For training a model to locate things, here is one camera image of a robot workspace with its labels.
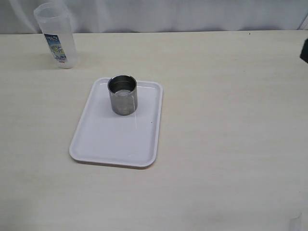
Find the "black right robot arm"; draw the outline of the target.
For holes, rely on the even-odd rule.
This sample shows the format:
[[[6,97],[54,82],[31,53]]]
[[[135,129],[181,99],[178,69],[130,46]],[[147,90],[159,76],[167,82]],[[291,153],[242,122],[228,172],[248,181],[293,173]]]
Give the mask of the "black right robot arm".
[[[305,39],[303,43],[303,47],[300,53],[300,59],[303,60],[305,63],[308,63],[308,38]]]

